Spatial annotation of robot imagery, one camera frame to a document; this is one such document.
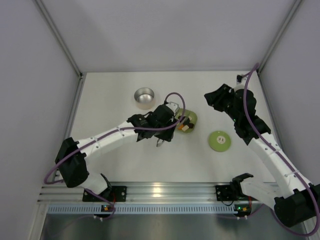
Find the beige food cube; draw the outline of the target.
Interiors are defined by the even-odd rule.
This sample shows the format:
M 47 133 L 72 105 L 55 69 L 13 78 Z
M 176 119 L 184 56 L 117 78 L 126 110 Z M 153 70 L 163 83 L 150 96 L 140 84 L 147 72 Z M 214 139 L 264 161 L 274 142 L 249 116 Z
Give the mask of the beige food cube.
M 189 129 L 189 126 L 188 126 L 188 125 L 184 125 L 181 130 L 185 132 L 185 131 L 188 130 L 188 129 Z

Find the silver metal tongs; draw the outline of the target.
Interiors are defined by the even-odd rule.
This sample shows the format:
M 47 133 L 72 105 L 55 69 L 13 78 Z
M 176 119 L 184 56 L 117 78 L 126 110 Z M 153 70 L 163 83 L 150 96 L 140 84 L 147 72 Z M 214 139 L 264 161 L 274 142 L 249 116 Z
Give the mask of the silver metal tongs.
M 171 120 L 169 120 L 169 122 L 165 126 L 167 127 L 175 123 L 175 127 L 172 127 L 167 130 L 163 130 L 159 134 L 155 135 L 155 137 L 157 138 L 157 142 L 156 142 L 157 148 L 161 147 L 164 142 L 172 141 L 176 127 L 181 122 L 185 114 L 185 110 L 187 110 L 187 109 L 180 108 L 177 103 L 172 101 L 170 102 L 165 101 L 164 104 L 173 111 L 173 117 L 171 118 Z

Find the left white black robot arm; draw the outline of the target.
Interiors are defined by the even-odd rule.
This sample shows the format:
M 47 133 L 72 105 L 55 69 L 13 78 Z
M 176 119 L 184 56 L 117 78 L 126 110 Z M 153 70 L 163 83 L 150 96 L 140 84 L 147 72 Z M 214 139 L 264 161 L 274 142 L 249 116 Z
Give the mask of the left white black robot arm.
M 65 185 L 107 196 L 112 190 L 110 182 L 102 173 L 89 172 L 89 163 L 124 144 L 152 137 L 170 142 L 174 136 L 178 110 L 176 103 L 165 102 L 146 115 L 134 114 L 110 131 L 81 140 L 72 137 L 65 139 L 55 159 Z

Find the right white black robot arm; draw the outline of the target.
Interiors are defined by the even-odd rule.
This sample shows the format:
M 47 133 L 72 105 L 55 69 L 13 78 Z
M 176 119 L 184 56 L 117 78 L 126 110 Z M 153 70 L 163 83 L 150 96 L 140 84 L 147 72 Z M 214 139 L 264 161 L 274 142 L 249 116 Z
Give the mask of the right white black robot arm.
M 274 211 L 278 220 L 290 228 L 311 218 L 320 225 L 320 186 L 304 177 L 284 154 L 268 125 L 256 114 L 257 100 L 244 85 L 223 84 L 206 93 L 207 104 L 226 113 L 234 122 L 236 134 L 262 161 L 277 187 L 260 182 L 250 173 L 230 182 L 234 198 L 252 197 Z

